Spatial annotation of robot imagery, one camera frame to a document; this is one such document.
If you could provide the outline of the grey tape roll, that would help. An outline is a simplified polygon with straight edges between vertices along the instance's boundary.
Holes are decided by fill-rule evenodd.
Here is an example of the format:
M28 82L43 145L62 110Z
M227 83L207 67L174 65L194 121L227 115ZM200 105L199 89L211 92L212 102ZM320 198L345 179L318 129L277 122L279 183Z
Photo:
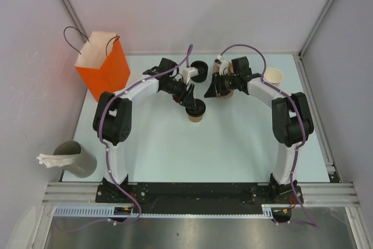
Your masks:
M53 152L54 157L69 156L62 168L78 178L86 178L94 173L97 167L96 158L79 142L67 141L60 144Z

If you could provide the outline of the black plastic cup lid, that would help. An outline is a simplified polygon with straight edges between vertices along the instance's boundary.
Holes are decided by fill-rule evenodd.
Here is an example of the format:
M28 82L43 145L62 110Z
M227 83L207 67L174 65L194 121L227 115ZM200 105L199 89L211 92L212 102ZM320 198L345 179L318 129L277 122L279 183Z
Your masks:
M200 117L203 116L206 111L206 105L201 99L195 99L196 108L186 108L186 113L191 117Z

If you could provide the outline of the stack of black lids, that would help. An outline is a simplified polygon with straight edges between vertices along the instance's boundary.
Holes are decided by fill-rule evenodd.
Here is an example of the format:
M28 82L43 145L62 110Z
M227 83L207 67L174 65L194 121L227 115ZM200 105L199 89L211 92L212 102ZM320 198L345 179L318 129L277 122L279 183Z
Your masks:
M208 65L204 61L194 61L191 63L191 67L194 67L198 70L198 74L196 76L191 77L191 79L194 82L204 82L207 78L208 75Z

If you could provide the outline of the stack of paper cups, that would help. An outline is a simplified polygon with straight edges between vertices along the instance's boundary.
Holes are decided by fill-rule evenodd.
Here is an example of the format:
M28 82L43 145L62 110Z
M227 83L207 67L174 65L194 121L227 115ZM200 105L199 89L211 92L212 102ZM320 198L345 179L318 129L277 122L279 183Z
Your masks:
M264 79L274 86L279 86L284 79L284 75L277 68L267 68L264 73Z

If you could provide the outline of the orange paper bag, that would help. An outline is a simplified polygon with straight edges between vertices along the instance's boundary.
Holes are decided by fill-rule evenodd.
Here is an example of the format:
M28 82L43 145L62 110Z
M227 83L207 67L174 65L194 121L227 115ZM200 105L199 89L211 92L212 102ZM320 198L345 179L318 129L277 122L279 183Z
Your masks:
M103 92L123 89L131 70L115 32L93 31L78 50L75 69L96 101Z

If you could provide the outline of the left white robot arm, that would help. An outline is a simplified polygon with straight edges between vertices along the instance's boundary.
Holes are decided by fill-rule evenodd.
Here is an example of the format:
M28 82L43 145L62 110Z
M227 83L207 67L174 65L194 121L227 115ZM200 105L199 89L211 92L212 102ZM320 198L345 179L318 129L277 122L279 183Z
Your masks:
M133 107L155 93L166 92L177 104L185 107L190 121L199 122L206 105L201 99L194 98L193 83L205 81L207 73L208 65L203 61L195 61L179 72L174 61L162 58L159 66L144 71L141 79L128 88L101 94L93 129L105 145L107 171L104 179L111 183L108 194L114 201L122 202L129 195L129 188L122 184L128 177L122 150L131 133Z

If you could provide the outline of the aluminium frame rail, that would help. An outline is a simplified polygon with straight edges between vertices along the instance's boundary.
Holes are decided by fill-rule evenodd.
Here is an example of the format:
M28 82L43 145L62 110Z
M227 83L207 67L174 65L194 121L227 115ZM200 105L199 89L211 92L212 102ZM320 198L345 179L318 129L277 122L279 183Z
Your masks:
M299 183L307 207L359 207L353 183Z

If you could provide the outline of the white crumpled cloth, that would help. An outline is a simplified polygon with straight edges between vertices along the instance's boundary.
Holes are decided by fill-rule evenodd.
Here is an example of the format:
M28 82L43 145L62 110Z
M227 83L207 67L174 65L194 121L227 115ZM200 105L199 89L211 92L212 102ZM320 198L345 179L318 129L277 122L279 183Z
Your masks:
M76 161L78 154L74 155L45 155L40 153L36 159L40 164L44 164L47 168L64 167Z

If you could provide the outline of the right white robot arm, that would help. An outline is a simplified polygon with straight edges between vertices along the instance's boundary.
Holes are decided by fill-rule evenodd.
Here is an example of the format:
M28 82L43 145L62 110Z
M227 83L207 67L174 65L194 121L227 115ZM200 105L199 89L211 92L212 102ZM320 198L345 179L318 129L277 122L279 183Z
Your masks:
M273 202L282 203L296 193L299 151L314 132L307 97L302 92L289 95L264 76L253 73L247 57L229 62L219 55L214 60L212 81L204 97L228 96L235 90L257 98L272 111L272 131L279 146L268 194Z

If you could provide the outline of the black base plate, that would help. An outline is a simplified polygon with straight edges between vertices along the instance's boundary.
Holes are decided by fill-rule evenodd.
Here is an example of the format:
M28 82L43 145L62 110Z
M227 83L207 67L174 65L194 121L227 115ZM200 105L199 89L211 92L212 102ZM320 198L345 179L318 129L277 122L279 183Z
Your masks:
M296 193L273 199L269 183L128 183L119 187L103 180L95 202L134 204L152 215L245 215L257 214L264 204L297 205L303 202L301 188Z

